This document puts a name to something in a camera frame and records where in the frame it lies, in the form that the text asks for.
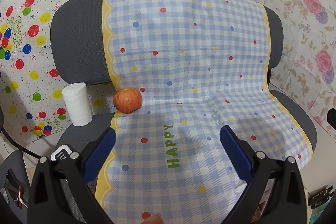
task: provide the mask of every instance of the polka dot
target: polka dot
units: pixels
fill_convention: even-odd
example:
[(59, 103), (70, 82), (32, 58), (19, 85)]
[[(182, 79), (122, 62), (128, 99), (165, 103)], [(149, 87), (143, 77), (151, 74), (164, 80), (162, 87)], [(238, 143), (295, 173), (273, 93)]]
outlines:
[(206, 189), (205, 189), (204, 186), (202, 186), (202, 187), (200, 187), (200, 188), (198, 189), (198, 191), (199, 191), (200, 193), (205, 193)]
[(121, 167), (122, 171), (128, 171), (129, 169), (129, 166), (127, 164), (124, 164), (122, 167)]
[(142, 215), (141, 215), (142, 219), (147, 219), (147, 218), (150, 218), (151, 217), (151, 214), (148, 213), (148, 212), (144, 212)]

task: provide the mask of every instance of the gingham cloth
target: gingham cloth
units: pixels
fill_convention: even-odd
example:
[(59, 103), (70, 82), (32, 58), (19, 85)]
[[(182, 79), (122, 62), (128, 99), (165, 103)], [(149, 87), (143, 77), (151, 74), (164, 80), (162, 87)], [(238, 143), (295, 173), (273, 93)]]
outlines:
[(262, 6), (106, 1), (111, 78), (117, 89), (143, 96), (139, 110), (112, 122), (119, 132), (106, 166), (112, 188), (101, 204), (116, 224), (155, 213), (165, 224), (221, 223), (246, 187), (219, 140), (226, 124), (255, 151), (293, 155), (300, 168), (308, 163), (302, 129), (265, 84), (270, 45)]

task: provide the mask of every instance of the toilet paper roll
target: toilet paper roll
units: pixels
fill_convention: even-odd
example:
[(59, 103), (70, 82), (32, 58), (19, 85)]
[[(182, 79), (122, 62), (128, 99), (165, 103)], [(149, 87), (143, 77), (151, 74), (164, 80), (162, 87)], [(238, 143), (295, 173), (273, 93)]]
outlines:
[(62, 90), (72, 124), (81, 127), (92, 121), (93, 113), (85, 83), (74, 83)]

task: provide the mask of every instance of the purple flower print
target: purple flower print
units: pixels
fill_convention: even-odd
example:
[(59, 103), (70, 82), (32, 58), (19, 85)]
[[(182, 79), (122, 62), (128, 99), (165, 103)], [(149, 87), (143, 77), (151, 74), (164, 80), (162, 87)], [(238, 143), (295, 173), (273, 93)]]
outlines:
[(326, 24), (328, 22), (328, 14), (324, 7), (315, 17), (321, 24)]
[(325, 74), (322, 75), (322, 79), (326, 84), (331, 84), (334, 81), (335, 70), (333, 66), (331, 66), (330, 69)]

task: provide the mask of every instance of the apple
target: apple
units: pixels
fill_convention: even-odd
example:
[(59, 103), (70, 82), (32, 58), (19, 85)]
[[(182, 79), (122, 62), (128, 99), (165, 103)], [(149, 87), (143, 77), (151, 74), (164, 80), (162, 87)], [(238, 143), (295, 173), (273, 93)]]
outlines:
[(120, 112), (131, 113), (142, 106), (141, 93), (134, 88), (117, 91), (113, 95), (113, 104)]

